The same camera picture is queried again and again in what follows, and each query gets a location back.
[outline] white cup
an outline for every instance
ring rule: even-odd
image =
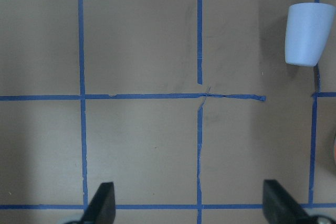
[[[286,63],[314,67],[325,48],[336,7],[321,3],[302,3],[289,7]]]

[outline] plastic cup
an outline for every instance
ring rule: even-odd
[[[321,3],[291,5],[288,11],[286,63],[314,67],[325,48],[336,7]]]

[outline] grid square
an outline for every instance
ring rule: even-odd
[[[332,4],[336,6],[336,0],[320,0],[321,3]],[[326,48],[319,61],[320,77],[321,77],[321,91],[335,92],[335,69],[336,69],[336,22],[331,28],[329,39]]]
[[[89,198],[114,181],[117,204],[195,204],[200,102],[87,101]]]
[[[84,0],[87,92],[204,91],[196,16],[197,0]]]
[[[310,97],[266,102],[208,98],[204,107],[204,204],[261,204],[264,179],[308,201]]]
[[[0,204],[82,204],[78,101],[0,103]]]
[[[0,95],[79,93],[77,0],[0,0]]]
[[[212,92],[311,92],[312,69],[285,63],[285,32],[288,7],[313,0],[203,1],[203,77]]]
[[[196,210],[117,210],[115,224],[195,224]]]
[[[318,99],[314,202],[335,203],[336,167],[333,141],[336,132],[336,99]]]
[[[65,217],[82,214],[82,210],[0,210],[0,223],[58,223]]]
[[[203,210],[203,224],[258,223],[267,224],[261,209],[216,209]]]

